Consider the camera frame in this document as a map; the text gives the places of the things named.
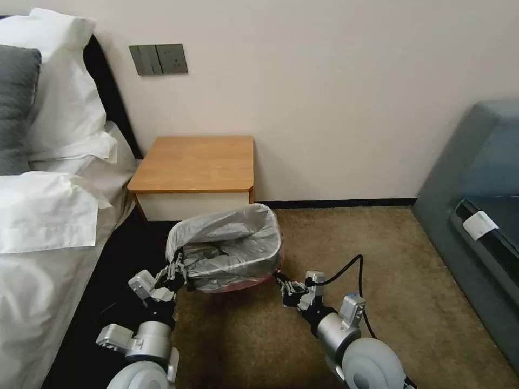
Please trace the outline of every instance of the nightstand drawer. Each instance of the nightstand drawer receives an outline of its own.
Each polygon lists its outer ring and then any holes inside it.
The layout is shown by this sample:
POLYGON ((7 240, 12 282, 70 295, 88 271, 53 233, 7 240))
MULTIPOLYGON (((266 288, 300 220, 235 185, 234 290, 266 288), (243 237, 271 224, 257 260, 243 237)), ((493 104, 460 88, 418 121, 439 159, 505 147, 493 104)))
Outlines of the nightstand drawer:
POLYGON ((147 220, 178 221, 246 206, 249 193, 137 193, 137 199, 147 220))

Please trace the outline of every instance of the white tag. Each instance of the white tag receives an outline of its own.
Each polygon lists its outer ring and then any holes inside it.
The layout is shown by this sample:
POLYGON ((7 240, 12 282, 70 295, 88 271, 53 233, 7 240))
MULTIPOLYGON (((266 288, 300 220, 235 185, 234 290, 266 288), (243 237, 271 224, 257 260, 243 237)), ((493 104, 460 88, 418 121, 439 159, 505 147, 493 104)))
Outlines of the white tag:
POLYGON ((499 227, 485 212, 478 211, 463 222, 463 228, 473 240, 478 240, 487 232, 499 227))

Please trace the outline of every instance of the brown carpet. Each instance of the brown carpet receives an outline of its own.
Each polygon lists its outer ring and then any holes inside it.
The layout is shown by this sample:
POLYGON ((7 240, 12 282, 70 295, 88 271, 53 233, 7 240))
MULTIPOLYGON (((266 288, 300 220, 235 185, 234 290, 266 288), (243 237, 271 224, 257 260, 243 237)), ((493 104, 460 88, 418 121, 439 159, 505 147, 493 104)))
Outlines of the brown carpet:
MULTIPOLYGON (((421 389, 519 387, 409 208, 281 210, 282 270, 328 277, 364 254, 364 297, 378 337, 421 389)), ((357 265, 329 285, 338 308, 357 265)), ((174 342, 179 388, 340 388, 309 326, 283 308, 275 283, 222 294, 182 292, 174 342)), ((363 335, 369 336, 363 325, 363 335)))

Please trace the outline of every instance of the gray pillow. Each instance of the gray pillow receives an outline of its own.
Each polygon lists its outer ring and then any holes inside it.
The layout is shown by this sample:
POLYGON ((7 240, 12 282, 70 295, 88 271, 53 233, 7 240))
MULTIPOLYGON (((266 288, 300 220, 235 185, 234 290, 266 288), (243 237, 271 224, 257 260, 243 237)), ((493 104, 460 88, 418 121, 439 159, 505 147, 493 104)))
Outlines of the gray pillow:
POLYGON ((25 139, 41 63, 37 49, 0 45, 0 175, 29 171, 25 139))

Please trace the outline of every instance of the black headboard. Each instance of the black headboard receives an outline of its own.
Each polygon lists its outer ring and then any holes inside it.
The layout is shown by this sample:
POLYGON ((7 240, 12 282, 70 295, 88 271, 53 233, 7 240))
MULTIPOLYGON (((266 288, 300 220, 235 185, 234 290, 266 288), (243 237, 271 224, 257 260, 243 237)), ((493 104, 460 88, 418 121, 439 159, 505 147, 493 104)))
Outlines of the black headboard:
MULTIPOLYGON (((9 16, 0 15, 0 19, 9 16)), ((131 129, 126 109, 124 108, 119 88, 115 83, 114 76, 108 66, 103 49, 94 35, 90 38, 88 45, 83 50, 83 59, 85 61, 88 73, 94 79, 99 97, 103 103, 104 110, 107 112, 107 120, 111 120, 119 127, 124 138, 130 145, 135 158, 142 158, 141 150, 135 140, 135 135, 131 129)))

